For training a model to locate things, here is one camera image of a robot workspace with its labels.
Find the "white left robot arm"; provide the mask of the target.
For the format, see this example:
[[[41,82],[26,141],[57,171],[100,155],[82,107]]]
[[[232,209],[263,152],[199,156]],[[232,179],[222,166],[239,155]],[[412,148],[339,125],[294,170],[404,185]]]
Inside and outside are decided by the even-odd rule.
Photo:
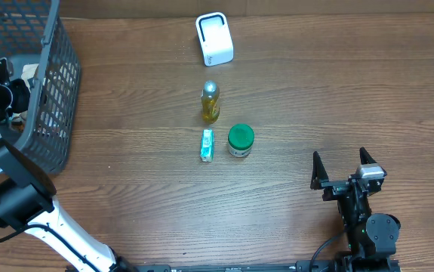
[[[28,108],[23,80],[11,80],[0,60],[0,121]],[[14,232],[0,243],[27,233],[65,258],[73,271],[133,271],[135,268],[108,245],[89,235],[60,205],[48,175],[0,133],[0,228]]]

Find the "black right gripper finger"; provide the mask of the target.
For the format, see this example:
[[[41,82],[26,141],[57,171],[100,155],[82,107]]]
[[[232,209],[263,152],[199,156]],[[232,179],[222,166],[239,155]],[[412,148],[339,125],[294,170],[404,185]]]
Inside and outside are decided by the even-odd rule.
[[[329,182],[327,172],[317,151],[312,154],[312,178],[310,188],[321,190],[322,185]]]
[[[364,147],[361,147],[359,149],[359,155],[360,155],[360,161],[362,165],[376,163],[376,161],[372,158],[372,156],[368,153],[368,151]]]

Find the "yellow Vim dish soap bottle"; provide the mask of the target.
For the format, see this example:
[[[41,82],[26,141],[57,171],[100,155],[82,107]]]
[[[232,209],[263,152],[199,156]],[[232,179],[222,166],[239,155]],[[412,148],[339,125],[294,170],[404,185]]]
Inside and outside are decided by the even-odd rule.
[[[201,95],[202,118],[206,123],[214,123],[220,115],[220,88],[214,81],[204,83]]]

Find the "small teal white box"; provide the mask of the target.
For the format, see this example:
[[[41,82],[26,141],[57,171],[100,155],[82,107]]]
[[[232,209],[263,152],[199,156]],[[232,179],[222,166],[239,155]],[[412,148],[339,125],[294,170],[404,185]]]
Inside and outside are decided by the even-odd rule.
[[[200,157],[203,162],[212,162],[214,158],[214,132],[212,129],[205,129],[202,132]]]

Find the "green-capped white bottle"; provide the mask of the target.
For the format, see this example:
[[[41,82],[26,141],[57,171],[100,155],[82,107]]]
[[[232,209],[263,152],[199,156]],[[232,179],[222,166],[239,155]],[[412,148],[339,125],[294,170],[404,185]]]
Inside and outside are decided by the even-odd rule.
[[[247,124],[236,124],[227,137],[229,153],[235,157],[246,157],[254,144],[254,131]]]

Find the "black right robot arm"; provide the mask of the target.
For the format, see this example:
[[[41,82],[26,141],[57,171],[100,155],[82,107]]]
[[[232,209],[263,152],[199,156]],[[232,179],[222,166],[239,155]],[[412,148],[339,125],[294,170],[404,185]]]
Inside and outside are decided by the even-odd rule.
[[[373,213],[368,197],[382,189],[387,172],[362,147],[361,164],[346,180],[331,181],[318,152],[312,155],[310,188],[322,190],[324,201],[337,201],[343,230],[325,241],[309,261],[309,271],[400,271],[391,256],[396,253],[401,223],[390,214]],[[347,252],[338,252],[324,267],[317,267],[319,253],[343,235],[347,237]]]

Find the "cream brown bread bag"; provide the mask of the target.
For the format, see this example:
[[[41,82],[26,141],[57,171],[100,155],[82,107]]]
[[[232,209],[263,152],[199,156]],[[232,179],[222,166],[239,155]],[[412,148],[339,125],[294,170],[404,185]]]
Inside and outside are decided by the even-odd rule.
[[[26,64],[23,66],[23,70],[21,73],[21,79],[23,80],[29,80],[35,77],[35,74],[38,71],[38,64],[32,63],[32,64]]]

